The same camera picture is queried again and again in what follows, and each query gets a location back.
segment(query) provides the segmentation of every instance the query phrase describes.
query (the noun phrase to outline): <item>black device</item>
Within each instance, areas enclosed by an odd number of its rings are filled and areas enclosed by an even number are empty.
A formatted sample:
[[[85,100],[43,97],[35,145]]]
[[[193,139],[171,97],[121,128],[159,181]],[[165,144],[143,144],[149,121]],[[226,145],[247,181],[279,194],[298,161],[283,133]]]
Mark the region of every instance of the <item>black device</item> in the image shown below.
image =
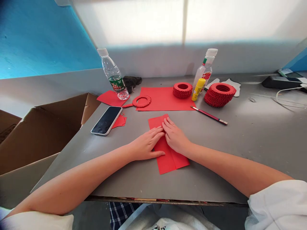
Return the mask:
[[[122,107],[110,106],[92,128],[91,133],[106,136],[122,112]]]
[[[302,82],[297,78],[281,77],[281,76],[269,76],[262,82],[262,85],[266,88],[278,88],[278,89],[296,88],[300,87],[301,84]]]

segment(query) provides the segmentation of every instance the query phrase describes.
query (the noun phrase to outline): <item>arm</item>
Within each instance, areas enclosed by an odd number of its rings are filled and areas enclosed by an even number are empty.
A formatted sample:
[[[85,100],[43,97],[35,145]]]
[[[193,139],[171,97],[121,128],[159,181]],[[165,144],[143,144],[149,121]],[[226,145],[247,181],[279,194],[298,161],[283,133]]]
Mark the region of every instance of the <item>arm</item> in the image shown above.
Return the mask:
[[[64,215],[77,207],[111,174],[134,160],[164,155],[152,152],[164,136],[163,128],[153,128],[128,145],[78,165],[53,178],[30,194],[6,217],[27,211]]]
[[[217,173],[247,197],[278,181],[293,180],[260,163],[193,144],[169,118],[162,126],[173,150]]]

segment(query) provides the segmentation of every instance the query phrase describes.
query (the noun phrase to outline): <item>phone screen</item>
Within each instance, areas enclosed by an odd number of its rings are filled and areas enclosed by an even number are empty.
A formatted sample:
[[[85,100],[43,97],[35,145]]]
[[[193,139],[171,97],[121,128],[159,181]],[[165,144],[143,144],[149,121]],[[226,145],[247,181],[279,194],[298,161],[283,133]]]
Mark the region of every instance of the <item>phone screen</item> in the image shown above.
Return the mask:
[[[92,133],[107,133],[121,109],[121,107],[110,106],[94,126]]]

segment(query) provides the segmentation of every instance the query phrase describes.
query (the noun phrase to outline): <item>table surface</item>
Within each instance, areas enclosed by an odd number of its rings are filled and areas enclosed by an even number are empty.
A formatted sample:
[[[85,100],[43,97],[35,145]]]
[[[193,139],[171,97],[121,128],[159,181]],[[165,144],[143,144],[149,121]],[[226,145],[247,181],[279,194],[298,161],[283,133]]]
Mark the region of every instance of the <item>table surface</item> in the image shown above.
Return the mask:
[[[213,108],[199,98],[196,107],[227,121],[227,126],[197,111],[136,111],[135,107],[129,107],[123,109],[127,116],[124,127],[112,129],[108,136],[97,136],[90,130],[108,108],[108,105],[101,103],[34,189],[79,164],[128,144],[149,130],[149,118],[165,113],[196,144],[268,165],[295,179],[307,180],[304,147],[307,109],[284,107],[276,103],[272,98],[278,90],[264,88],[260,84],[266,76],[229,74],[216,77],[221,81],[232,78],[242,83],[240,96],[233,98],[223,108]],[[181,81],[192,83],[193,77],[145,78],[126,104],[139,95],[141,87],[171,87]],[[284,91],[282,97],[290,104],[307,104],[307,94],[298,90]],[[160,175],[156,159],[132,162],[107,178],[92,195],[247,202],[244,195],[220,176],[196,162],[190,163],[187,167]]]

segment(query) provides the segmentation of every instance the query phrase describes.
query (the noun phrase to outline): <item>yellow glue stick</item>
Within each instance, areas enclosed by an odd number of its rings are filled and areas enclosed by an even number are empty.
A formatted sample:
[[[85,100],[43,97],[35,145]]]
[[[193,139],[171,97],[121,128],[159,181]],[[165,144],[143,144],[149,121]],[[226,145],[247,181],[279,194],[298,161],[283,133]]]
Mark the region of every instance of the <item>yellow glue stick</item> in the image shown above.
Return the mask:
[[[196,87],[194,89],[193,95],[192,95],[192,101],[196,101],[199,93],[201,92],[202,87],[204,86],[206,80],[203,78],[198,79],[198,82],[196,84]]]

